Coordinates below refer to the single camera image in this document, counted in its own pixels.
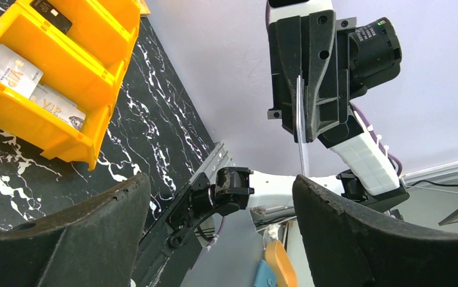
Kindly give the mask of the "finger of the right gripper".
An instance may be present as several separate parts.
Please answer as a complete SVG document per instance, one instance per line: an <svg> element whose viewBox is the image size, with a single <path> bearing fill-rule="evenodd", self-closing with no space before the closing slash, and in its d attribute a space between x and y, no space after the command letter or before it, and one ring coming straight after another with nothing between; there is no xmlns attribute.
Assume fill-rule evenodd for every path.
<svg viewBox="0 0 458 287"><path fill-rule="evenodd" d="M273 106L272 120L280 119L282 128L298 142L296 120L297 79L302 73L301 17L293 16L268 26Z"/></svg>
<svg viewBox="0 0 458 287"><path fill-rule="evenodd" d="M323 10L301 18L301 63L305 77L304 112L306 141L347 121L347 96L338 59L335 11Z"/></svg>

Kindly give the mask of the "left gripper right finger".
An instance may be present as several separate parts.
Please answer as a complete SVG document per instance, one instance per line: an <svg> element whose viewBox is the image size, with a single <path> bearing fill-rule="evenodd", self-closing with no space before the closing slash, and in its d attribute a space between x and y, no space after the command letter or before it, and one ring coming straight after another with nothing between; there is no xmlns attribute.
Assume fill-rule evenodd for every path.
<svg viewBox="0 0 458 287"><path fill-rule="evenodd" d="M292 199L315 286L458 286L458 233L392 218L302 175Z"/></svg>

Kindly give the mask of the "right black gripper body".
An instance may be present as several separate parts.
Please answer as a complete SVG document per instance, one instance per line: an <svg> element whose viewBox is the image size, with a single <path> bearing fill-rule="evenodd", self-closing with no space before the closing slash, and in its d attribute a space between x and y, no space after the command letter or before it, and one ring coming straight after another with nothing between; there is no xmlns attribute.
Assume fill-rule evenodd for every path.
<svg viewBox="0 0 458 287"><path fill-rule="evenodd" d="M340 72L343 94L347 96L347 121L327 132L319 140L331 148L363 133L364 129L350 107L350 101L373 87L399 75L402 51L390 20L382 17L356 27L353 19L337 19L338 59L346 70Z"/></svg>

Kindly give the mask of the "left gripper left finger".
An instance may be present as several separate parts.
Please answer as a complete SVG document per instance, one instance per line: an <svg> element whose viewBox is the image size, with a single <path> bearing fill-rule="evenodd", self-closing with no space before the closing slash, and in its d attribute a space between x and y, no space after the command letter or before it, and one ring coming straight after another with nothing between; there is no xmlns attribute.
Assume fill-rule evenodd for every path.
<svg viewBox="0 0 458 287"><path fill-rule="evenodd" d="M140 173L60 212L0 231L0 286L128 286L151 197Z"/></svg>

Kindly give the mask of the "orange divided bin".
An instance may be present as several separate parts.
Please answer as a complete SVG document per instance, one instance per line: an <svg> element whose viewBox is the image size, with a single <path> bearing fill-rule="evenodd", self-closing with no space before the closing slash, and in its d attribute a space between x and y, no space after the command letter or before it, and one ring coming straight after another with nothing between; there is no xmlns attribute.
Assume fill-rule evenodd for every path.
<svg viewBox="0 0 458 287"><path fill-rule="evenodd" d="M71 22L62 33L16 1L0 16L0 44L43 71L41 82L85 113L80 131L0 83L0 129L37 146L47 159L93 170L139 34L138 1L50 1Z"/></svg>

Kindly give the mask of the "white cards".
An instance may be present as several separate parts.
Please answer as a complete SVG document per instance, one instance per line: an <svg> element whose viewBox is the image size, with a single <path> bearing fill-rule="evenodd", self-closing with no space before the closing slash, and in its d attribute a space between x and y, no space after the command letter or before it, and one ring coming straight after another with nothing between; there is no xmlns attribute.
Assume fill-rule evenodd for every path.
<svg viewBox="0 0 458 287"><path fill-rule="evenodd" d="M43 74L24 57L0 44L0 83L80 131L86 115L76 103L52 87L41 84Z"/></svg>

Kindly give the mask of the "orange book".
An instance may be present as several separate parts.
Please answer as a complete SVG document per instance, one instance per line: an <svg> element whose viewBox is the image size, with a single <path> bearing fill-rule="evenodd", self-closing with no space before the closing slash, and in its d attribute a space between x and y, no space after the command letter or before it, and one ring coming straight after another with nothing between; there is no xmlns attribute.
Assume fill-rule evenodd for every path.
<svg viewBox="0 0 458 287"><path fill-rule="evenodd" d="M150 9L148 8L145 0L138 0L140 6L140 15L141 17L147 17L151 14Z"/></svg>

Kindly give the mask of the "small black box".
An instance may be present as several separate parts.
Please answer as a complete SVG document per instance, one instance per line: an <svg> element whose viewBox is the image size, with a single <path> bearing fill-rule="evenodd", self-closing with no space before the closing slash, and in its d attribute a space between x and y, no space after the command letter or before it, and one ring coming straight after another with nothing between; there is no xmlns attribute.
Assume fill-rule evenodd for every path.
<svg viewBox="0 0 458 287"><path fill-rule="evenodd" d="M33 0L29 4L43 18L64 34L72 27L72 22L48 0Z"/></svg>

